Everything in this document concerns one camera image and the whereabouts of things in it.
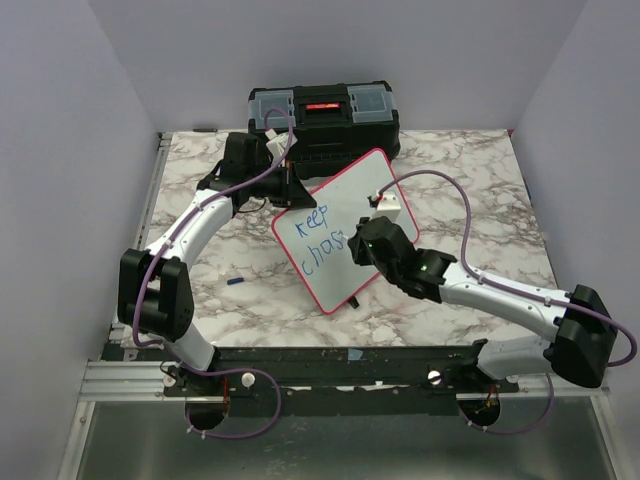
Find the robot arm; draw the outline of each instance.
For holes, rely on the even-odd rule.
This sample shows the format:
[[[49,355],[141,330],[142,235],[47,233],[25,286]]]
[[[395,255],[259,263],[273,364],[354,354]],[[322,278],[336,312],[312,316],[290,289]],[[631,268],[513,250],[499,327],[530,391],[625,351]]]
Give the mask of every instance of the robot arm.
[[[471,275],[452,255],[415,249],[402,228],[384,215],[362,218],[348,245],[356,264],[374,265],[389,283],[414,298],[482,310],[536,334],[506,342],[486,342],[477,367],[490,378],[553,371],[576,385],[601,384],[616,330],[589,315],[557,305],[577,304],[608,316],[594,290],[581,285],[572,293],[542,289],[474,267],[470,267],[475,273]],[[531,297],[545,301],[540,303]]]
[[[146,289],[139,329],[153,339],[162,339],[173,356],[197,370],[213,369],[217,357],[215,347],[192,324],[194,303],[189,283],[189,270],[209,240],[251,196],[266,197],[277,207],[316,207],[290,166],[275,168],[259,182],[212,201],[219,192],[244,184],[269,169],[269,150],[281,154],[283,136],[286,134],[272,138],[265,146],[253,135],[230,133],[223,159],[198,183],[185,212],[146,250],[129,249],[120,260],[118,319],[133,326],[145,273],[154,256],[163,252],[151,277],[159,279],[159,285]]]

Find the marble countertop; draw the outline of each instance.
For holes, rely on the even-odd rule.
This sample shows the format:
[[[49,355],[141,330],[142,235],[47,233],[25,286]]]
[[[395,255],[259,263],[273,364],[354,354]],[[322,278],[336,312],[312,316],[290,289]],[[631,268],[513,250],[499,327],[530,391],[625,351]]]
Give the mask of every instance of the marble countertop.
[[[153,212],[148,243],[185,210],[196,183],[222,157],[228,132],[176,133]],[[508,278],[555,287],[511,142],[504,130],[404,131],[396,174],[418,168],[458,179],[473,209],[469,261]],[[464,207],[443,180],[416,176],[402,184],[418,226],[418,246],[459,257]],[[244,209],[260,206],[251,201]],[[323,314],[271,232],[279,210],[238,214],[204,249],[190,277],[194,322],[220,346],[463,345],[528,333],[491,315],[406,296],[378,277],[358,294],[360,307]],[[244,277],[244,283],[227,280]],[[123,346],[133,344],[130,329]]]

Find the screw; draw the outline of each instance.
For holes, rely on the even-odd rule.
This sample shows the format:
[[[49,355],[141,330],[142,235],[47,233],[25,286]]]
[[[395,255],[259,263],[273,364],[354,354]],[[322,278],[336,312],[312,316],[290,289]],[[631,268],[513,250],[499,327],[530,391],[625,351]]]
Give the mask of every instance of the screw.
[[[427,378],[429,379],[429,383],[433,386],[440,385],[442,382],[442,375],[437,370],[431,370],[427,374]]]

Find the toolbox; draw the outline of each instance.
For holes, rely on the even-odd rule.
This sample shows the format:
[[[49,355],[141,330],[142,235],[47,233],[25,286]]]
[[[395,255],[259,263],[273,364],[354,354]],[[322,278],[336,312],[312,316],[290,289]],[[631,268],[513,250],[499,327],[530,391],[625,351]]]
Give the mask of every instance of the toolbox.
[[[338,173],[373,148],[389,160],[400,151],[400,123],[393,92],[385,81],[266,89],[249,96],[249,133],[265,139],[264,114],[273,107],[288,113],[298,139],[287,158],[301,179]],[[273,112],[269,128],[287,129]]]

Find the purple cable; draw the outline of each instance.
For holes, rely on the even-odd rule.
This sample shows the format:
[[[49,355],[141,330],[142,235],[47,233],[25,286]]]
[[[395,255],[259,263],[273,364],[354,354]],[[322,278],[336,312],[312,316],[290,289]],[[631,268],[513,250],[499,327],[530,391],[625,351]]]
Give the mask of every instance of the purple cable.
[[[516,430],[493,430],[490,427],[481,427],[480,425],[473,423],[471,420],[469,420],[469,417],[467,417],[467,415],[462,411],[461,408],[458,408],[458,412],[460,413],[460,416],[462,416],[462,418],[465,420],[465,422],[467,422],[467,425],[469,427],[483,433],[490,433],[492,435],[518,435],[520,433],[531,432],[532,430],[535,430],[536,428],[538,428],[540,425],[544,423],[547,417],[549,417],[551,410],[553,410],[553,405],[555,404],[556,395],[553,390],[553,382],[551,381],[551,376],[548,373],[546,374],[546,377],[547,377],[547,382],[549,382],[549,402],[547,403],[547,408],[545,409],[544,413],[540,416],[540,418],[538,418],[538,420],[536,420],[531,425],[528,425],[526,427],[518,428]]]
[[[464,202],[464,208],[466,210],[466,219],[465,219],[465,225],[464,225],[464,233],[462,235],[462,246],[460,247],[460,263],[462,264],[463,268],[467,271],[467,273],[469,275],[471,275],[473,278],[475,278],[476,280],[480,279],[480,275],[478,273],[476,273],[471,266],[467,263],[467,243],[469,242],[469,236],[471,234],[471,204],[469,203],[469,197],[467,196],[467,194],[465,193],[464,189],[462,188],[462,185],[460,185],[456,179],[454,179],[453,177],[450,177],[449,175],[447,175],[446,173],[442,173],[439,172],[437,170],[416,170],[414,172],[409,172],[406,173],[404,175],[400,175],[399,177],[397,177],[396,179],[394,179],[393,181],[387,183],[384,187],[382,187],[379,190],[379,193],[382,194],[384,193],[387,189],[389,189],[389,187],[401,182],[402,180],[409,178],[409,177],[413,177],[415,175],[435,175],[437,177],[440,178],[444,178],[445,180],[447,180],[451,185],[453,185],[456,190],[458,190],[458,192],[460,193],[460,196],[462,197],[462,201]],[[517,288],[513,288],[510,287],[508,285],[503,285],[499,282],[487,279],[487,278],[483,278],[482,280],[484,283],[486,283],[487,285],[490,285],[494,288],[497,288],[498,290],[502,290],[504,292],[507,293],[511,293],[513,295],[518,295],[520,297],[524,297],[527,298],[529,300],[533,300],[533,301],[537,301],[537,302],[545,302],[545,297],[541,296],[541,295],[534,295],[532,293],[529,292],[525,292],[522,290],[519,290]],[[551,304],[555,305],[557,307],[564,307],[564,308],[569,308],[571,310],[575,310],[577,312],[580,313],[585,313],[587,315],[591,315],[592,317],[596,318],[597,320],[606,323],[608,325],[611,325],[612,327],[620,330],[628,339],[629,339],[629,343],[631,345],[631,349],[629,351],[629,353],[627,354],[626,357],[621,358],[620,360],[615,360],[613,362],[609,362],[607,364],[607,366],[609,367],[618,367],[620,365],[625,365],[627,363],[629,363],[630,361],[632,361],[636,354],[638,353],[638,344],[636,342],[635,337],[633,336],[633,334],[624,326],[621,325],[620,323],[616,322],[615,320],[607,317],[606,315],[602,315],[601,313],[598,312],[594,312],[593,310],[589,310],[588,308],[585,307],[581,307],[580,305],[574,305],[572,303],[569,302],[563,302],[561,300],[554,300],[551,299]],[[479,425],[475,425],[473,423],[471,423],[470,426],[472,426],[473,428],[477,429],[477,430],[481,430],[481,431],[485,431],[488,433],[492,433],[495,435],[517,435],[519,433],[527,433],[530,432],[531,430],[539,427],[545,420],[546,418],[549,416],[549,414],[551,413],[551,410],[553,409],[553,404],[554,404],[554,390],[553,390],[553,383],[551,382],[551,377],[549,375],[547,375],[547,380],[549,381],[549,404],[547,405],[546,410],[544,411],[544,413],[542,414],[542,416],[533,424],[529,425],[528,427],[524,427],[518,430],[513,430],[513,431],[499,431],[499,430],[491,430],[488,428],[483,428]],[[470,420],[466,417],[466,415],[464,414],[464,412],[462,412],[462,410],[460,410],[460,413],[462,415],[462,417],[467,421],[467,423],[470,422]]]
[[[229,433],[212,433],[212,432],[207,432],[205,430],[198,430],[197,428],[195,428],[192,424],[191,424],[191,418],[189,416],[189,410],[187,409],[186,413],[185,413],[185,420],[187,421],[187,423],[189,424],[189,428],[191,428],[193,431],[199,433],[199,434],[204,434],[206,437],[210,437],[210,438],[221,438],[224,440],[244,440],[246,438],[253,438],[253,437],[257,437],[258,435],[263,434],[264,432],[266,432],[267,430],[269,430],[271,427],[273,427],[276,423],[276,421],[278,420],[278,417],[280,416],[280,409],[282,408],[282,395],[280,393],[280,387],[278,386],[278,382],[276,382],[275,378],[273,378],[271,375],[269,375],[267,372],[264,372],[262,370],[256,370],[255,368],[234,368],[231,370],[220,370],[219,372],[203,372],[201,370],[196,370],[195,368],[191,367],[190,365],[187,364],[181,364],[181,366],[192,372],[195,373],[196,375],[201,375],[203,377],[220,377],[222,375],[232,375],[232,374],[236,374],[236,373],[255,373],[258,375],[262,375],[263,377],[265,377],[267,380],[269,380],[271,382],[271,384],[273,385],[273,388],[276,391],[276,411],[274,412],[273,416],[271,417],[271,419],[267,422],[267,424],[262,427],[259,428],[258,430],[255,430],[253,432],[249,432],[249,433],[237,433],[237,434],[229,434]]]
[[[173,243],[175,241],[175,239],[178,237],[178,235],[180,234],[180,232],[184,229],[184,227],[193,219],[193,217],[200,211],[201,208],[206,207],[207,205],[209,205],[211,202],[213,202],[214,200],[217,200],[220,197],[223,197],[225,195],[228,195],[230,193],[233,193],[235,191],[238,191],[242,188],[248,187],[249,185],[262,180],[264,177],[266,177],[267,175],[269,175],[271,172],[273,172],[276,168],[278,168],[278,166],[280,165],[280,163],[282,163],[282,161],[285,159],[287,153],[289,153],[289,149],[291,148],[291,141],[293,138],[293,125],[291,123],[291,119],[289,118],[289,116],[284,112],[284,110],[278,108],[278,107],[274,107],[274,108],[270,108],[269,110],[267,110],[267,113],[265,113],[264,115],[264,121],[265,121],[265,127],[267,124],[267,118],[269,117],[269,115],[271,115],[273,112],[278,112],[280,113],[282,116],[285,117],[285,119],[287,120],[287,130],[289,133],[289,136],[287,138],[287,144],[284,148],[284,151],[282,152],[282,155],[280,155],[280,158],[278,158],[275,162],[272,163],[272,165],[266,169],[264,172],[262,172],[260,175],[255,176],[254,178],[247,180],[246,182],[240,183],[238,185],[235,185],[233,187],[227,188],[226,190],[223,190],[222,192],[218,192],[215,193],[213,195],[211,195],[209,198],[207,198],[205,201],[202,202],[202,204],[200,205],[200,208],[198,207],[194,207],[183,219],[182,221],[176,226],[175,230],[173,231],[173,233],[169,236],[169,238],[167,239],[168,243]],[[147,268],[147,271],[144,274],[144,277],[142,279],[142,285],[140,286],[140,292],[138,292],[138,298],[136,300],[136,307],[135,310],[133,311],[133,343],[136,344],[137,347],[148,347],[150,345],[162,345],[162,340],[149,340],[146,342],[143,342],[142,340],[140,340],[140,313],[142,311],[142,303],[144,302],[144,296],[147,293],[147,286],[149,284],[149,281],[151,280],[151,276],[153,275],[153,271],[156,268],[156,265],[158,265],[158,262],[160,261],[160,259],[162,258],[162,255],[164,255],[164,253],[167,251],[167,249],[169,248],[169,245],[163,245],[162,248],[160,248],[160,250],[158,251],[158,253],[156,253],[153,258],[151,259],[151,263],[149,264],[149,268]]]

